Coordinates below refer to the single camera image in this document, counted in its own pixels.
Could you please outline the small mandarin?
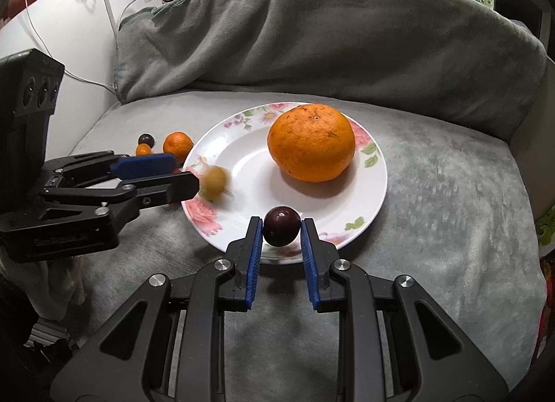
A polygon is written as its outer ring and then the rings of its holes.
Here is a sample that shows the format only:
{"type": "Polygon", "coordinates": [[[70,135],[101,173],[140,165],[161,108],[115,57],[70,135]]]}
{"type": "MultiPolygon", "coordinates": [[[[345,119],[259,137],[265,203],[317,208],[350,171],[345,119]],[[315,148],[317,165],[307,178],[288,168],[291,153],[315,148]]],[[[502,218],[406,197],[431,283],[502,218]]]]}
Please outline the small mandarin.
{"type": "Polygon", "coordinates": [[[165,137],[163,151],[174,156],[179,165],[183,165],[194,147],[193,140],[182,131],[175,131],[165,137]]]}

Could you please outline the dark plum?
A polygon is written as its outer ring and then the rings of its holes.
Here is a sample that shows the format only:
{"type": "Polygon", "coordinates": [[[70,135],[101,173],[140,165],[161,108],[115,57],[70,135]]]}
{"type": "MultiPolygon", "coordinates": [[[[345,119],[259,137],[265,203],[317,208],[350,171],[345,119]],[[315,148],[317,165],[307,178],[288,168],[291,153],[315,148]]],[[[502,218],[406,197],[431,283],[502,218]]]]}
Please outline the dark plum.
{"type": "Polygon", "coordinates": [[[296,239],[300,227],[301,219],[294,209],[273,207],[263,220],[263,237],[274,247],[284,247],[296,239]]]}
{"type": "Polygon", "coordinates": [[[150,148],[153,148],[155,145],[155,139],[152,135],[150,135],[149,133],[143,133],[141,134],[138,139],[137,139],[137,144],[139,146],[141,145],[146,145],[150,148]]]}

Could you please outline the grey seat cushion cover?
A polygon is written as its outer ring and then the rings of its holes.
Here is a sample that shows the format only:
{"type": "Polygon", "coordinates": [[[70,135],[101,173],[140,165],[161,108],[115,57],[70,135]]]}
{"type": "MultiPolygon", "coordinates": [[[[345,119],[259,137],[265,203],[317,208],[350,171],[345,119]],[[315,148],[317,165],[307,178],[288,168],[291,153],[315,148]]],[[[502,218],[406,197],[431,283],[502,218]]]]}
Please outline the grey seat cushion cover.
{"type": "MultiPolygon", "coordinates": [[[[388,189],[370,227],[344,249],[367,273],[412,275],[517,385],[531,363],[546,300],[537,238],[518,166],[501,140],[429,117],[333,101],[376,139],[388,189]]],[[[197,202],[144,210],[119,247],[89,255],[86,299],[67,316],[85,343],[149,276],[172,278],[216,258],[214,209],[197,202]]],[[[338,318],[309,303],[303,268],[264,266],[253,309],[226,317],[230,401],[331,401],[338,318]]]]}

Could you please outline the brown longan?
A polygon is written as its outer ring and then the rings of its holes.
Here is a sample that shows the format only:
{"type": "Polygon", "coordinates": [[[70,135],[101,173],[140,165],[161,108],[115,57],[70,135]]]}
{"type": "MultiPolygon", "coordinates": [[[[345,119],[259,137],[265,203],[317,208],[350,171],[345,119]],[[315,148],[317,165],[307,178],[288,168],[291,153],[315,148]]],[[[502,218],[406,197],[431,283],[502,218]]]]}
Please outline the brown longan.
{"type": "Polygon", "coordinates": [[[199,193],[210,203],[216,203],[224,196],[231,196],[229,172],[217,165],[209,166],[200,177],[199,193]]]}

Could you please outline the floral white plate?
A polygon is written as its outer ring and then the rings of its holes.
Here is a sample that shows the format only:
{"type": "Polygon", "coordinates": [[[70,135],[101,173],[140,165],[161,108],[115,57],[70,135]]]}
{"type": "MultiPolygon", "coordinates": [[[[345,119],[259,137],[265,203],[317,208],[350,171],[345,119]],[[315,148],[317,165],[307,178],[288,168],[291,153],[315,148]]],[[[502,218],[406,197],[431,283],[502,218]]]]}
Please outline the floral white plate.
{"type": "Polygon", "coordinates": [[[296,107],[290,102],[263,104],[230,116],[205,133],[185,160],[185,170],[201,175],[210,166],[224,168],[229,186],[217,201],[201,195],[182,202],[192,227],[219,251],[240,239],[253,216],[287,206],[314,220],[319,237],[342,249],[362,235],[385,201],[387,165],[374,137],[357,120],[351,165],[332,181],[305,183],[283,173],[266,139],[274,121],[296,107]]]}

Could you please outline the small kumquat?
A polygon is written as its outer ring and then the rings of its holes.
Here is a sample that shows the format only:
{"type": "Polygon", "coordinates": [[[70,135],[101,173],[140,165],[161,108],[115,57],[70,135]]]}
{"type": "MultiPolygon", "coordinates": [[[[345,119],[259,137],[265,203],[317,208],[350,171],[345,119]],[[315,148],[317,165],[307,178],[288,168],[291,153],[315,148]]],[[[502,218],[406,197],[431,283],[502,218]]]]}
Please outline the small kumquat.
{"type": "Polygon", "coordinates": [[[136,157],[152,155],[152,148],[148,144],[138,144],[135,155],[136,157]]]}

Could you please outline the grey blanket backrest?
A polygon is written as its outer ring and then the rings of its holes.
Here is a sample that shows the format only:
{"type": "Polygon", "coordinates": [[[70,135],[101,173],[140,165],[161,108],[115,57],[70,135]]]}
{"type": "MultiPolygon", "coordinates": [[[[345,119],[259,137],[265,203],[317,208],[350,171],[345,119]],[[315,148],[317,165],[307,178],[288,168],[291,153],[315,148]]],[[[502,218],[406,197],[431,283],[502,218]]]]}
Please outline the grey blanket backrest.
{"type": "Polygon", "coordinates": [[[119,27],[128,103],[188,87],[358,101],[509,141],[547,66],[530,32],[473,0],[175,0],[119,27]]]}

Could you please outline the large rough orange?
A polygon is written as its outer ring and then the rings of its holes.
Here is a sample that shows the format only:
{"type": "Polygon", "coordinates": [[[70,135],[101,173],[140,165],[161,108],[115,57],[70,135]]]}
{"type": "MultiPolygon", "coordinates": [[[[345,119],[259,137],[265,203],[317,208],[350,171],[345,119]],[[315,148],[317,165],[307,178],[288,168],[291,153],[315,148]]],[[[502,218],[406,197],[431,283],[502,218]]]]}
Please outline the large rough orange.
{"type": "Polygon", "coordinates": [[[325,104],[302,104],[282,114],[267,135],[269,153],[291,178],[321,183],[351,164],[356,138],[348,119],[325,104]]]}

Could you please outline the green snack bag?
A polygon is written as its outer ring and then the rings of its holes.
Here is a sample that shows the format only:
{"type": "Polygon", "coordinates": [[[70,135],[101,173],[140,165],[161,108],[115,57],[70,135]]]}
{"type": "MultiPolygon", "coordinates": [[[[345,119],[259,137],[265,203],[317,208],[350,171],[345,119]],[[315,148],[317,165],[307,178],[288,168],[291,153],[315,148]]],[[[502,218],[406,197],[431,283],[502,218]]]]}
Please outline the green snack bag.
{"type": "Polygon", "coordinates": [[[555,206],[552,205],[535,224],[540,246],[549,246],[555,233],[555,206]]]}

